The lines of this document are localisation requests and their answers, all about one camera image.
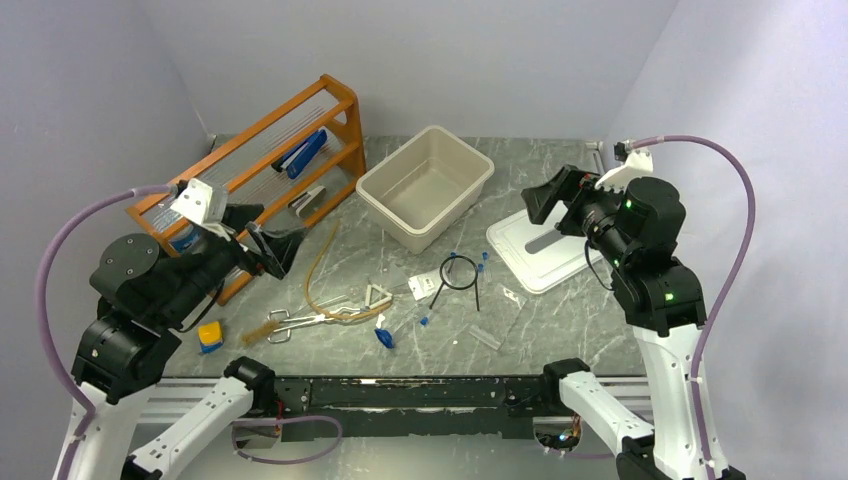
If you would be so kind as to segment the metal crucible tongs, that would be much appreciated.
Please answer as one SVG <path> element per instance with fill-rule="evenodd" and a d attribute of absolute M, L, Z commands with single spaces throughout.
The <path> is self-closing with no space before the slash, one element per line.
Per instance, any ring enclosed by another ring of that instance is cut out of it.
<path fill-rule="evenodd" d="M 331 314 L 353 315 L 362 312 L 361 307 L 352 305 L 345 296 L 338 296 L 319 302 L 318 306 L 327 309 Z M 330 319 L 326 315 L 316 311 L 307 313 L 306 308 L 299 310 L 295 316 L 286 309 L 272 310 L 266 316 L 264 322 L 264 325 L 269 328 L 269 332 L 266 334 L 266 340 L 270 344 L 288 343 L 295 330 L 325 323 L 340 323 L 340 320 Z"/>

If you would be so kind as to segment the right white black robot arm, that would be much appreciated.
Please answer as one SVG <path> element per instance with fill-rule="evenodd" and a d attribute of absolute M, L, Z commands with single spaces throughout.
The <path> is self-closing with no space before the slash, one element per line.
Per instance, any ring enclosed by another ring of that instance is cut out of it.
<path fill-rule="evenodd" d="M 590 427 L 622 479 L 740 478 L 707 412 L 706 384 L 694 373 L 707 313 L 700 281 L 674 254 L 686 215 L 677 189 L 640 177 L 614 190 L 599 175 L 566 166 L 521 197 L 535 225 L 563 206 L 558 231 L 583 238 L 611 266 L 610 290 L 640 349 L 652 419 L 625 407 L 576 358 L 545 366 L 542 406 L 553 414 L 569 409 Z"/>

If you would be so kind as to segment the tan rubber tubing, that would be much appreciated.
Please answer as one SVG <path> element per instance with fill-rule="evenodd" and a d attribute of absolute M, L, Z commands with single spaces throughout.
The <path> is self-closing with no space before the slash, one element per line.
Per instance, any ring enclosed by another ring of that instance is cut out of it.
<path fill-rule="evenodd" d="M 321 277 L 321 267 L 323 264 L 326 263 L 325 258 L 327 257 L 328 252 L 332 248 L 340 226 L 341 221 L 336 221 L 332 225 L 331 229 L 328 231 L 328 235 L 325 241 L 321 246 L 321 249 L 315 256 L 314 260 L 312 261 L 312 264 L 310 265 L 306 273 L 302 285 L 304 300 L 308 307 L 310 307 L 319 316 L 323 316 L 324 319 L 329 321 L 330 323 L 353 324 L 368 319 L 376 319 L 379 314 L 385 313 L 393 305 L 392 298 L 384 296 L 385 301 L 378 304 L 376 307 L 371 307 L 369 304 L 366 304 L 365 306 L 355 307 L 353 313 L 333 313 L 329 310 L 328 307 L 320 306 L 317 302 L 317 296 L 313 295 L 313 285 Z"/>

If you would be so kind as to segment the black wire tripod stand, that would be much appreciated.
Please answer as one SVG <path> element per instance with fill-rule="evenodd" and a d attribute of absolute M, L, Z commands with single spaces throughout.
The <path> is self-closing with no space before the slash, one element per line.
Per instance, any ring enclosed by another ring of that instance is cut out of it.
<path fill-rule="evenodd" d="M 445 289 L 450 289 L 450 290 L 453 290 L 453 291 L 465 291 L 465 290 L 472 289 L 473 292 L 474 292 L 475 310 L 477 312 L 479 312 L 480 311 L 480 288 L 479 288 L 478 275 L 477 275 L 477 263 L 473 259 L 471 259 L 471 258 L 469 258 L 465 255 L 457 254 L 455 264 L 457 262 L 466 263 L 471 268 L 471 271 L 472 271 L 472 274 L 473 274 L 473 276 L 471 277 L 470 280 L 468 280 L 465 283 L 460 284 L 457 281 L 451 280 L 450 275 L 446 274 L 446 272 L 445 272 L 445 267 L 446 267 L 446 264 L 449 260 L 449 256 L 442 261 L 442 263 L 440 264 L 440 266 L 438 268 L 438 272 L 439 272 L 440 277 L 441 277 L 441 285 L 438 287 L 435 294 L 433 295 L 433 298 L 430 300 L 430 303 L 428 305 L 428 309 L 429 310 L 434 309 L 436 302 L 438 301 L 439 297 L 441 296 L 441 293 Z"/>

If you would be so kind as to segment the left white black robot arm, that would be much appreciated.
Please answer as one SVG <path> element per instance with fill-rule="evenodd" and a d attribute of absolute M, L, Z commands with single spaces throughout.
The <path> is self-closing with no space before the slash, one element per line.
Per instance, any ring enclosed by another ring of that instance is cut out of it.
<path fill-rule="evenodd" d="M 258 241 L 258 252 L 207 234 L 201 250 L 172 257 L 147 234 L 129 234 L 103 252 L 90 284 L 100 299 L 70 370 L 61 370 L 74 403 L 54 475 L 58 479 L 173 479 L 233 421 L 261 416 L 277 403 L 271 368 L 240 357 L 212 391 L 165 432 L 131 447 L 132 431 L 165 366 L 180 346 L 190 314 L 219 292 L 234 269 L 276 278 L 290 270 L 304 229 L 265 232 L 253 205 L 228 207 Z"/>

